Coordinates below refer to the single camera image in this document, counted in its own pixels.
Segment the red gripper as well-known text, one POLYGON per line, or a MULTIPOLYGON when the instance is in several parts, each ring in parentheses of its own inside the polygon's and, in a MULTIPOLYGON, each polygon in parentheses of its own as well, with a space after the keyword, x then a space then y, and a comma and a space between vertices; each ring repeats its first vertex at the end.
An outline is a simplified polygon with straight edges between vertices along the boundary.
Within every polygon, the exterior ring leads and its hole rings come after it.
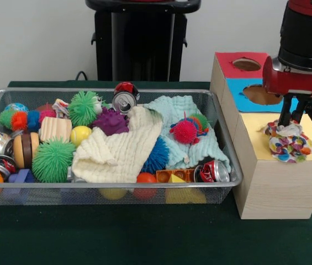
MULTIPOLYGON (((263 87, 268 93, 284 95, 283 106, 279 117, 279 126, 290 124, 292 95, 306 94, 312 97, 312 72, 297 70, 282 64, 276 57, 267 57, 263 65, 263 87)), ((309 103, 308 96, 296 96, 296 109, 292 112, 292 120, 301 122, 305 108, 309 103)))

